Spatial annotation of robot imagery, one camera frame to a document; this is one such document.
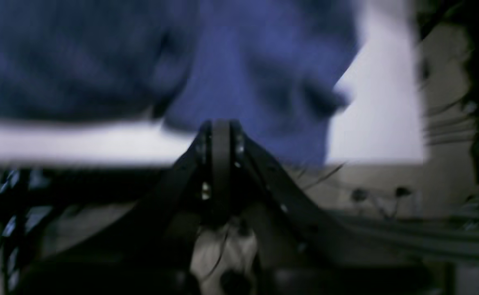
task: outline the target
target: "blue sweater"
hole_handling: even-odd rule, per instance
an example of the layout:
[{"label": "blue sweater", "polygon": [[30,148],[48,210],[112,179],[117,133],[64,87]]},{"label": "blue sweater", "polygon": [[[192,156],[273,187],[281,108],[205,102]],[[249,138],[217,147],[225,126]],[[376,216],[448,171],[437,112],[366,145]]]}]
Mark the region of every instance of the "blue sweater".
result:
[{"label": "blue sweater", "polygon": [[0,0],[0,117],[238,119],[283,161],[324,163],[357,53],[347,0]]}]

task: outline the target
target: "white object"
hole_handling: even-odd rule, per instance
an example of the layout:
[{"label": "white object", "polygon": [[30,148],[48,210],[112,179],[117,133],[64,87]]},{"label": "white object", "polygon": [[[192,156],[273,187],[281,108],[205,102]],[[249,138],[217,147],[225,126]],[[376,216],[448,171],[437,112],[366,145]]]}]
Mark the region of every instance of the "white object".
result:
[{"label": "white object", "polygon": [[[329,162],[421,163],[421,102],[410,2],[362,0],[363,48],[337,84],[353,97],[333,119]],[[169,166],[194,134],[161,122],[60,125],[0,121],[0,165]]]}]

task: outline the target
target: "black plastic part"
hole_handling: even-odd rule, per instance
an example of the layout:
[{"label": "black plastic part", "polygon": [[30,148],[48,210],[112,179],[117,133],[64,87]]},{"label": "black plastic part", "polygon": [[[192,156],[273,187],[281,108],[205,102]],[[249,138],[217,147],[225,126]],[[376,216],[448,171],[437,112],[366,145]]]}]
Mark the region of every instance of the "black plastic part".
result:
[{"label": "black plastic part", "polygon": [[261,202],[251,204],[242,212],[258,241],[258,260],[262,269],[316,267],[312,258],[279,213]]},{"label": "black plastic part", "polygon": [[236,120],[230,122],[230,131],[233,145],[234,166],[244,162],[245,157],[245,134],[240,123]]},{"label": "black plastic part", "polygon": [[200,127],[200,131],[195,140],[195,151],[198,164],[200,166],[207,166],[210,161],[211,151],[211,133],[212,124],[210,121],[206,121]]},{"label": "black plastic part", "polygon": [[142,254],[153,253],[183,199],[197,187],[194,147],[180,157],[171,170],[126,215],[79,245],[63,252],[63,259],[81,257],[120,263],[139,261]]},{"label": "black plastic part", "polygon": [[226,270],[219,277],[219,284],[227,295],[249,295],[252,284],[243,273],[236,270]]},{"label": "black plastic part", "polygon": [[[246,169],[253,170],[252,174],[260,179],[264,203],[278,213],[294,236],[304,241],[323,263],[342,267],[412,265],[412,261],[400,258],[383,244],[352,233],[320,209],[303,194],[278,161],[249,138],[245,140],[245,148]],[[259,236],[255,225],[249,225]]]},{"label": "black plastic part", "polygon": [[271,295],[438,295],[423,268],[275,269],[262,274]]},{"label": "black plastic part", "polygon": [[232,177],[232,136],[228,121],[212,125],[210,213],[213,226],[230,219],[230,178]]},{"label": "black plastic part", "polygon": [[23,277],[15,295],[199,295],[186,270],[124,269],[106,265],[41,263]]}]

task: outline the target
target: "black metal bracket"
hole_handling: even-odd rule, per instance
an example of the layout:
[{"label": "black metal bracket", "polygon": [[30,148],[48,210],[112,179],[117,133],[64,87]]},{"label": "black metal bracket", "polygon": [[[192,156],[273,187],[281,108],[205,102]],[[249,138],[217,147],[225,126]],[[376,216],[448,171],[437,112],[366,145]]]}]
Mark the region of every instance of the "black metal bracket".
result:
[{"label": "black metal bracket", "polygon": [[[210,186],[209,200],[201,198],[204,184]],[[231,216],[243,217],[258,239],[260,293],[434,291],[424,267],[376,239],[355,234],[318,208],[238,123],[225,121],[204,124],[187,152],[121,219],[69,250],[33,263],[17,291],[56,293],[59,286],[63,293],[77,293],[72,286],[78,276],[99,267],[133,274],[170,269],[183,278],[178,287],[193,287],[189,270],[198,226],[222,226]],[[395,273],[393,284],[380,276],[390,272]],[[372,280],[365,286],[341,284],[355,275]],[[161,278],[167,285],[156,282],[157,288],[195,292],[172,288],[176,280]],[[290,282],[294,288],[282,287]]]}]

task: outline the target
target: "black metal frame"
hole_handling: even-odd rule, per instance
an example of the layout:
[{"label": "black metal frame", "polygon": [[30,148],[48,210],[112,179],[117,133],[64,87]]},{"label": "black metal frame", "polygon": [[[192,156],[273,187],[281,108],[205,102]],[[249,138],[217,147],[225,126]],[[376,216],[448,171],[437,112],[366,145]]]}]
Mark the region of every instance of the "black metal frame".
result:
[{"label": "black metal frame", "polygon": [[[408,256],[412,254],[408,242],[391,243],[395,233],[378,232],[380,236],[374,225],[369,234],[365,224],[320,209],[238,123],[204,124],[187,152],[130,212],[86,241],[35,263],[35,250],[27,245],[36,234],[25,234],[23,223],[27,207],[57,203],[48,221],[70,204],[62,197],[53,202],[48,190],[47,198],[31,192],[26,173],[6,193],[18,202],[0,214],[3,220],[15,216],[12,234],[5,238],[4,261],[11,261],[12,250],[17,249],[15,269],[23,278],[16,290],[20,294],[129,292],[116,282],[125,280],[127,287],[198,293],[189,272],[198,227],[223,226],[231,216],[244,218],[258,240],[260,294],[436,291],[428,271]],[[203,183],[211,187],[209,200],[201,198]],[[6,287],[9,273],[5,271]],[[84,279],[87,273],[90,280]],[[114,276],[120,279],[107,279]],[[140,278],[150,284],[143,285]]]}]

